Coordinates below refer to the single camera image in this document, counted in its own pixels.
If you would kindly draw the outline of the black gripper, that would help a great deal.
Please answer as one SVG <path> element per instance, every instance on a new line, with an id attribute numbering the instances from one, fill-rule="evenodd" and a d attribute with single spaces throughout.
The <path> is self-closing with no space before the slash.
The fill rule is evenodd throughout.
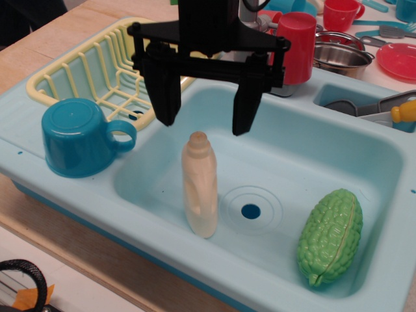
<path id="1" fill-rule="evenodd" d="M 232 131 L 250 131 L 263 92 L 280 88 L 288 39 L 251 29 L 241 21 L 210 27 L 180 21 L 131 24 L 134 68 L 142 72 L 157 119 L 171 126 L 181 107 L 180 75 L 229 81 L 239 87 L 233 102 Z M 259 83 L 242 81 L 243 77 Z"/>

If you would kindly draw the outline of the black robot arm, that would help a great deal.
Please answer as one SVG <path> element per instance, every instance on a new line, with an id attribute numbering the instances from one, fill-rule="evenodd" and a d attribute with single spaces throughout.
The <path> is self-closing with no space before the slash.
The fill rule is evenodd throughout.
<path id="1" fill-rule="evenodd" d="M 171 126 L 181 107 L 181 77 L 238 84 L 233 134 L 250 131 L 262 95 L 283 86 L 291 43 L 249 28 L 238 1 L 179 1 L 179 19 L 134 22 L 133 67 L 144 78 L 157 119 Z"/>

